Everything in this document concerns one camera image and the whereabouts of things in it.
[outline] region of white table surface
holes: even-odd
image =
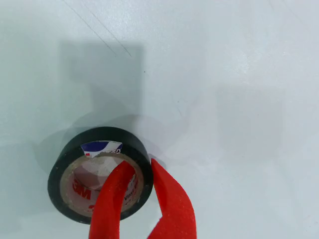
[[[319,238],[319,2],[1,0],[0,238],[88,237],[47,194],[85,128],[138,136],[199,239]],[[121,221],[146,238],[155,192]]]

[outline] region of tape label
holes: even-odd
[[[114,141],[94,141],[81,145],[81,148],[88,158],[94,158],[100,153],[121,153],[123,144]]]

